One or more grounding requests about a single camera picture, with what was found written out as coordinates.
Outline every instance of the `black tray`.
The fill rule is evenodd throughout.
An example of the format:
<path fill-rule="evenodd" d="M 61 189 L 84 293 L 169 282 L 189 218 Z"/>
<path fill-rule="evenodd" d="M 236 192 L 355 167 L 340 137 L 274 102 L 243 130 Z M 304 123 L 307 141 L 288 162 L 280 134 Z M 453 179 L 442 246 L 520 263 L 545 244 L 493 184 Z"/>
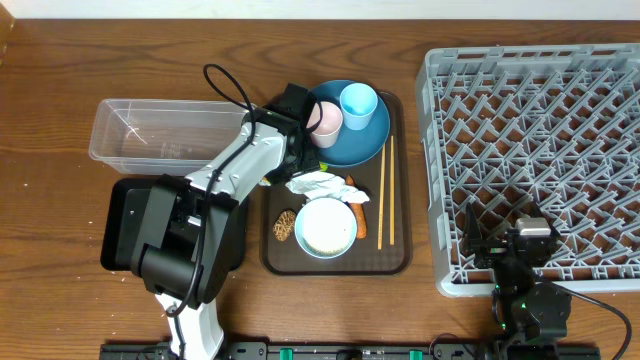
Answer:
<path fill-rule="evenodd" d="M 407 176 L 406 143 L 403 129 L 402 103 L 397 96 L 379 92 L 391 117 L 390 135 L 394 137 L 395 152 L 395 245 L 390 245 L 389 188 L 391 136 L 386 145 L 386 178 L 382 250 L 378 250 L 378 207 L 382 152 L 364 164 L 351 168 L 329 168 L 329 172 L 346 177 L 351 175 L 356 186 L 369 195 L 363 204 L 367 220 L 367 237 L 356 239 L 353 246 L 334 259 L 317 259 L 300 248 L 292 233 L 280 242 L 273 235 L 273 224 L 286 209 L 296 213 L 307 201 L 306 196 L 293 194 L 284 184 L 264 189 L 262 239 L 260 258 L 264 266 L 277 275 L 392 275 L 404 270 L 411 262 L 412 243 L 409 224 L 409 184 Z"/>

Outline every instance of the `wooden chopstick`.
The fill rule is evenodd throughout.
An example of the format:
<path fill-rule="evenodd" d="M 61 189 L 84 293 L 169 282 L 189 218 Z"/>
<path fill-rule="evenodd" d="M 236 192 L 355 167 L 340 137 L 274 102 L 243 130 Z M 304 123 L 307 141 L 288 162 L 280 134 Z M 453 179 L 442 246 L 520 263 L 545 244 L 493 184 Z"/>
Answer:
<path fill-rule="evenodd" d="M 395 187 L 395 175 L 396 175 L 396 173 L 394 171 L 395 170 L 394 169 L 395 168 L 394 160 L 395 160 L 395 158 L 393 156 L 393 135 L 391 135 L 391 159 L 389 160 L 390 161 L 389 176 L 390 176 L 390 179 L 391 179 L 391 183 L 390 183 L 391 186 L 389 186 L 389 233 L 391 234 L 391 240 L 390 240 L 391 246 L 393 246 L 394 243 L 395 243 L 394 242 L 395 241 L 395 231 L 394 231 L 395 230 L 395 219 L 394 219 L 394 217 L 395 217 L 394 216 L 395 215 L 395 212 L 394 212 L 395 196 L 394 195 L 395 195 L 395 192 L 396 192 L 395 191 L 395 188 L 396 188 Z"/>
<path fill-rule="evenodd" d="M 385 148 L 382 146 L 382 166 L 380 167 L 380 209 L 378 213 L 378 250 L 382 250 L 382 221 L 384 221 L 384 163 L 386 162 Z"/>

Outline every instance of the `blue cup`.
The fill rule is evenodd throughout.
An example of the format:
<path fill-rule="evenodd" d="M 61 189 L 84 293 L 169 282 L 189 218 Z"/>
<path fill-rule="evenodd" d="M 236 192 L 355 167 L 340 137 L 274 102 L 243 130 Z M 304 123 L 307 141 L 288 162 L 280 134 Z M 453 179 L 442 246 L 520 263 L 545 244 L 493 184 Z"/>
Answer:
<path fill-rule="evenodd" d="M 351 84 L 340 93 L 340 109 L 344 117 L 344 125 L 351 130 L 366 128 L 376 107 L 378 107 L 378 94 L 369 85 Z"/>

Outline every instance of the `blue plate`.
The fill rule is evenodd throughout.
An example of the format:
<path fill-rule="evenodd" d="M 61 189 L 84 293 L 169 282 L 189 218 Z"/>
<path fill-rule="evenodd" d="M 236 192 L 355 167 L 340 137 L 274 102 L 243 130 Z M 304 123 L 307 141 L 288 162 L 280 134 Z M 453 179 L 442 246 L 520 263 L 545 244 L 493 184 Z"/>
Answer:
<path fill-rule="evenodd" d="M 311 90 L 319 101 L 330 101 L 340 107 L 342 89 L 355 81 L 333 80 Z M 362 164 L 374 157 L 389 136 L 391 119 L 387 105 L 378 96 L 378 106 L 366 128 L 351 130 L 342 125 L 336 143 L 326 149 L 318 149 L 320 161 L 333 167 L 350 167 Z"/>

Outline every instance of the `pink cup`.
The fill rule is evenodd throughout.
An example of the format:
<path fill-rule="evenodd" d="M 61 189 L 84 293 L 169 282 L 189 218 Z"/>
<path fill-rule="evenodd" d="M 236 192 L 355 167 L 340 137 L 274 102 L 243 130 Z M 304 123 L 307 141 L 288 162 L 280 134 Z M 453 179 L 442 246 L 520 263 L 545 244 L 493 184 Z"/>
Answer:
<path fill-rule="evenodd" d="M 342 111 L 329 101 L 320 102 L 320 106 L 322 106 L 322 121 L 318 128 L 311 133 L 311 142 L 319 148 L 328 148 L 338 140 L 342 127 Z M 307 128 L 314 126 L 318 120 L 320 120 L 320 108 L 316 104 L 309 117 Z"/>

